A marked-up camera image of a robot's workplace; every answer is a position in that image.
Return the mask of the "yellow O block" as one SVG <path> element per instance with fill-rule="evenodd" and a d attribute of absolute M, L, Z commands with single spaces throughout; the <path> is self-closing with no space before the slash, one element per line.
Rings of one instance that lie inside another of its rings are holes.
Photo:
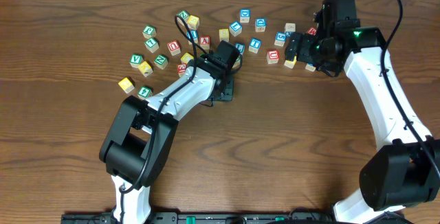
<path fill-rule="evenodd" d="M 287 68 L 293 69 L 295 64 L 296 64 L 296 62 L 297 62 L 296 56 L 293 57 L 292 59 L 287 59 L 286 58 L 285 62 L 284 62 L 284 66 L 287 67 Z"/>

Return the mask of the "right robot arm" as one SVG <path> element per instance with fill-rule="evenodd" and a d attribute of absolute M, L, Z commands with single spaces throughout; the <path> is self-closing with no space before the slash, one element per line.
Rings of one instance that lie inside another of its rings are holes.
<path fill-rule="evenodd" d="M 363 27 L 355 0 L 324 0 L 316 29 L 294 32 L 285 49 L 300 61 L 355 86 L 375 135 L 377 151 L 359 174 L 360 187 L 333 206 L 342 223 L 368 223 L 432 201 L 439 192 L 439 140 L 411 107 L 391 65 L 388 39 Z"/>

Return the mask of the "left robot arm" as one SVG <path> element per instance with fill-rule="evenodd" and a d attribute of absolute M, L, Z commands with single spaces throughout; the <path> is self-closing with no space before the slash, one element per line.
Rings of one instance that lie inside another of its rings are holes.
<path fill-rule="evenodd" d="M 225 93 L 240 57 L 234 45 L 222 41 L 215 52 L 190 60 L 165 90 L 122 102 L 99 152 L 115 184 L 112 223 L 148 222 L 150 187 L 165 166 L 179 121 L 200 102 Z"/>

